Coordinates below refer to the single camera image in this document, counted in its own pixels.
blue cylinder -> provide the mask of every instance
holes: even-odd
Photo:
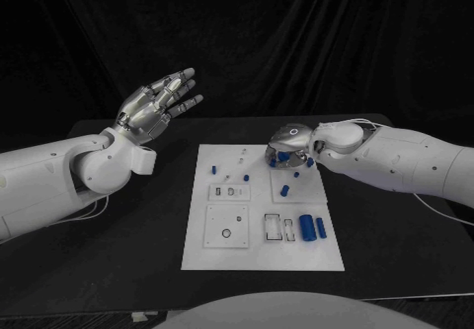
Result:
[[[290,191],[290,186],[289,185],[284,185],[284,188],[281,189],[281,196],[286,197],[289,195],[289,191]]]
[[[279,152],[279,160],[280,161],[290,160],[290,154],[287,152]]]
[[[315,241],[317,238],[316,238],[316,230],[315,230],[312,215],[300,216],[300,226],[302,226],[303,240]]]
[[[319,235],[322,239],[326,239],[326,229],[325,229],[325,223],[323,223],[323,218],[316,219],[316,225],[319,226]]]

black table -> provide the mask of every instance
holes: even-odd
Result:
[[[362,117],[391,124],[379,114]],[[413,195],[322,166],[346,271],[181,270],[199,144],[267,144],[287,123],[316,127],[351,118],[175,119],[147,144],[159,154],[155,174],[133,174],[104,214],[0,247],[0,316],[184,309],[264,291],[355,299],[474,293],[474,242],[463,225]],[[81,121],[70,137],[99,134],[111,123]],[[453,214],[443,199],[424,199]]]

floor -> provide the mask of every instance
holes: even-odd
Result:
[[[441,329],[474,328],[474,296],[379,300],[372,303],[415,317]],[[166,320],[166,316],[166,312],[160,312],[159,315],[147,315],[149,321],[137,323],[133,322],[130,313],[0,319],[0,328],[152,329]]]

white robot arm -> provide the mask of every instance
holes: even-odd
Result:
[[[198,95],[169,108],[195,86],[194,74],[188,69],[140,87],[100,134],[0,154],[0,240],[51,225],[111,195],[132,171],[152,175],[156,152],[142,145],[204,100]],[[71,172],[84,187],[75,187]]]
[[[474,208],[474,149],[413,130],[365,130],[356,123],[369,122],[322,123],[315,130],[284,126],[269,144],[269,164],[297,167],[310,154],[329,170],[375,187],[436,195]]]

black backdrop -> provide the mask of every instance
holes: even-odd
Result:
[[[0,150],[113,118],[186,67],[188,117],[379,112],[474,145],[474,3],[449,0],[5,1]]]

